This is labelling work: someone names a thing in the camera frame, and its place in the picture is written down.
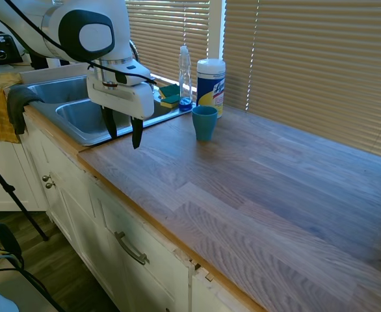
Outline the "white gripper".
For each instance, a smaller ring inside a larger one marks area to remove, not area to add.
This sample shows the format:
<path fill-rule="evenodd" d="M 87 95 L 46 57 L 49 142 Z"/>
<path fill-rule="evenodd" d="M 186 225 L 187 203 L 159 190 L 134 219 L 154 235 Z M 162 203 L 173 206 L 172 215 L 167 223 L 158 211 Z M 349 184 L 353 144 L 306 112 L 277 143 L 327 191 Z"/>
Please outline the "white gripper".
<path fill-rule="evenodd" d="M 108 89 L 93 75 L 86 76 L 90 100 L 101 105 L 101 115 L 111 138 L 117 137 L 113 110 L 126 114 L 131 119 L 132 144 L 137 149 L 142 140 L 144 121 L 154 113 L 154 98 L 151 86 L 139 83 L 135 86 L 121 86 Z"/>

